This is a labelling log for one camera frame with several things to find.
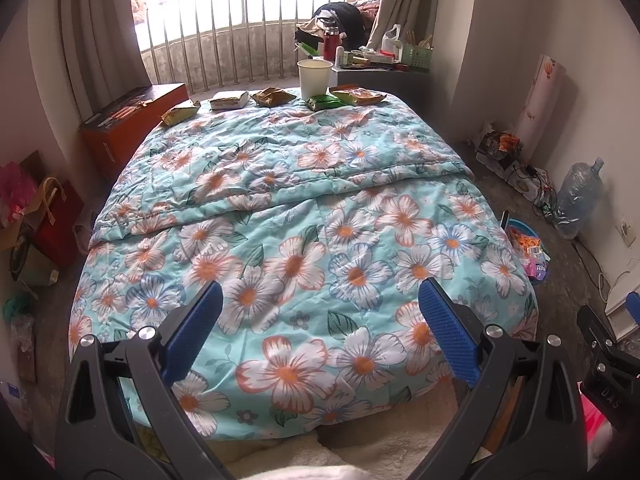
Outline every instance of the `wall outlet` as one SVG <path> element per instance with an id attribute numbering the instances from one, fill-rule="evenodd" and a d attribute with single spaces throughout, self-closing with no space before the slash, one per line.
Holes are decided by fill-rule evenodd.
<path id="1" fill-rule="evenodd" d="M 620 236 L 622 236 L 622 239 L 626 244 L 626 246 L 631 247 L 631 244 L 636 239 L 636 232 L 631 227 L 631 225 L 629 225 L 626 222 L 626 220 L 623 218 L 620 222 L 616 224 L 616 229 L 620 233 Z"/>

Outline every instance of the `metal screw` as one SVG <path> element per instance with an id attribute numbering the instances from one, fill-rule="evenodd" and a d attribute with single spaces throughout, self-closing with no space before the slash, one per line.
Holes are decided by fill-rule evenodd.
<path id="1" fill-rule="evenodd" d="M 82 339 L 80 340 L 80 344 L 82 346 L 91 346 L 92 344 L 94 344 L 94 341 L 95 337 L 89 334 L 82 337 Z"/>
<path id="2" fill-rule="evenodd" d="M 556 334 L 549 334 L 546 342 L 551 346 L 560 346 L 562 344 L 562 340 Z"/>
<path id="3" fill-rule="evenodd" d="M 140 337 L 140 339 L 151 339 L 153 336 L 156 335 L 156 329 L 153 328 L 152 326 L 145 326 L 144 328 L 141 328 L 138 331 L 138 336 Z"/>
<path id="4" fill-rule="evenodd" d="M 489 337 L 493 337 L 494 339 L 502 337 L 503 334 L 502 329 L 497 325 L 489 325 L 486 329 L 484 329 L 484 331 Z"/>

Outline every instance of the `plastic water bottle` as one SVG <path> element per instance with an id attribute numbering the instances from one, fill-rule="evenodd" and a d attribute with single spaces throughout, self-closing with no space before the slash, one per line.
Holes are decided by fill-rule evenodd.
<path id="1" fill-rule="evenodd" d="M 585 220 L 602 197 L 600 168 L 604 161 L 598 157 L 593 166 L 586 162 L 572 165 L 558 191 L 555 224 L 562 238 L 575 238 Z"/>

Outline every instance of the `white paper cup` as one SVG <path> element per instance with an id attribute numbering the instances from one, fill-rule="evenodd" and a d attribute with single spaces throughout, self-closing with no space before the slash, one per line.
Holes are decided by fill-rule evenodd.
<path id="1" fill-rule="evenodd" d="M 303 59 L 298 62 L 300 93 L 303 101 L 314 95 L 326 94 L 333 65 L 331 61 L 324 59 Z"/>

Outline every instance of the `bed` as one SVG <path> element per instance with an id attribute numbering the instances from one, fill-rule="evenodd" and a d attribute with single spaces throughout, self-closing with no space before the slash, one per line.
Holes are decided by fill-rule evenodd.
<path id="1" fill-rule="evenodd" d="M 151 131 L 114 185 L 69 352 L 89 333 L 105 342 L 157 326 L 217 280 L 223 313 L 173 386 L 205 437 L 293 436 L 420 396 L 450 379 L 416 301 L 426 277 L 485 324 L 535 334 L 532 287 L 471 179 L 393 96 L 315 113 L 300 99 L 204 104 Z"/>

